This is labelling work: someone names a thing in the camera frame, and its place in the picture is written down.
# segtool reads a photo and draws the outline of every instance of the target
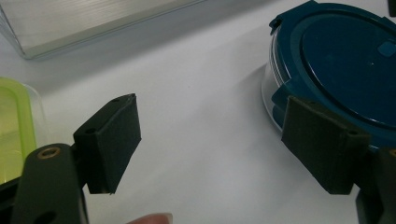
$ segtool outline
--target container lid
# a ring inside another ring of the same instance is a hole
[[[356,7],[309,1],[271,26],[291,94],[319,100],[355,123],[396,130],[394,23]]]
[[[35,150],[30,98],[24,86],[0,77],[0,184],[21,175],[25,158]]]

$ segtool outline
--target plastic container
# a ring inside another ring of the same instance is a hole
[[[365,10],[309,1],[271,23],[262,98],[282,129],[290,95],[319,102],[396,147],[396,25]]]
[[[37,92],[0,77],[0,184],[19,177],[29,153],[47,143],[47,126]]]

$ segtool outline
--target white table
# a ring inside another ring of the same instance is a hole
[[[0,36],[0,76],[42,96],[51,143],[107,101],[137,95],[143,140],[90,222],[172,212],[175,223],[357,223],[283,146],[261,97],[270,27],[303,0],[212,0],[25,61]],[[386,0],[332,1],[388,15]]]

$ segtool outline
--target white surface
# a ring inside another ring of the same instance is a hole
[[[358,223],[357,190],[328,195],[262,103],[268,23],[302,2],[205,1],[35,61],[1,36],[0,76],[40,92],[51,141],[67,144],[107,101],[136,93],[143,140],[115,195],[86,190],[91,223],[154,212],[188,224]],[[388,15],[385,0],[338,2]]]

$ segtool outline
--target human hand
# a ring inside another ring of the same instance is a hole
[[[128,224],[172,224],[173,217],[170,213],[151,214],[141,217]]]

